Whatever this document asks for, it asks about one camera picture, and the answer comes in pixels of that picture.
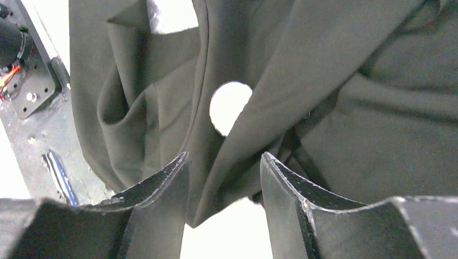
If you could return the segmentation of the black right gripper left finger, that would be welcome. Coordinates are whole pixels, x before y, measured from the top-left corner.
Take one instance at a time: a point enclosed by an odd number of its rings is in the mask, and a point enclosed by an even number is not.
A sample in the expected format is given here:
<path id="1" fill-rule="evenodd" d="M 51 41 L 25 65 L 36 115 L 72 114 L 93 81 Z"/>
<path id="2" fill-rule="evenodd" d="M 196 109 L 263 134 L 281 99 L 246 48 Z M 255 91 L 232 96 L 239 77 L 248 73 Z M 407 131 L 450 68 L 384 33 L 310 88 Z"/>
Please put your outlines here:
<path id="1" fill-rule="evenodd" d="M 179 258 L 188 153 L 96 205 L 1 199 L 1 258 Z"/>

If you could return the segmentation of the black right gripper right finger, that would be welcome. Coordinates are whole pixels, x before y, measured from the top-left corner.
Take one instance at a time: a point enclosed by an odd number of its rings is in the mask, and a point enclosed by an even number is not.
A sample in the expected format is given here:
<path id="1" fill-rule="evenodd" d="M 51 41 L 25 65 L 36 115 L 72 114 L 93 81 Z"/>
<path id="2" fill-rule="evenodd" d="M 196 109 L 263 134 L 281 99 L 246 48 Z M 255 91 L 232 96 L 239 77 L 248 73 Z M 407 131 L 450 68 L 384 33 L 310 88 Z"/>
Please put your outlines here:
<path id="1" fill-rule="evenodd" d="M 274 258 L 457 258 L 457 197 L 395 196 L 366 205 L 260 161 Z"/>

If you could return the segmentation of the black garment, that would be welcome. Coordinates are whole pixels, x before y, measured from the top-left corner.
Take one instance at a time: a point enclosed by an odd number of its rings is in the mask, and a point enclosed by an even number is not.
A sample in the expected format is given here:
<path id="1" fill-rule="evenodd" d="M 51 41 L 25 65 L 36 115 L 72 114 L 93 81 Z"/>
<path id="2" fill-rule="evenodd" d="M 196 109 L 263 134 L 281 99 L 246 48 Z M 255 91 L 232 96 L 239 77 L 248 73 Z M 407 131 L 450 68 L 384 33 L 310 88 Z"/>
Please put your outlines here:
<path id="1" fill-rule="evenodd" d="M 188 152 L 186 222 L 262 202 L 260 158 L 349 199 L 457 195 L 457 1 L 191 1 L 155 34 L 148 1 L 69 1 L 85 160 L 122 192 Z M 227 137 L 229 81 L 252 96 Z"/>

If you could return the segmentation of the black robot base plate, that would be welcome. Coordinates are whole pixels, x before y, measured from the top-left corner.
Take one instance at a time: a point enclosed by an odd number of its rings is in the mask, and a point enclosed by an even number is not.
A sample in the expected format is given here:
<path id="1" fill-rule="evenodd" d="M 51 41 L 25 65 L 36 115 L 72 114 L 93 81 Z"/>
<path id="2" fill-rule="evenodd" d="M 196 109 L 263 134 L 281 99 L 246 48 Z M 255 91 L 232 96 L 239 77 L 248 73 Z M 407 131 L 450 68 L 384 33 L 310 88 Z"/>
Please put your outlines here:
<path id="1" fill-rule="evenodd" d="M 32 1 L 1 1 L 1 101 L 19 119 L 70 88 L 70 76 Z"/>

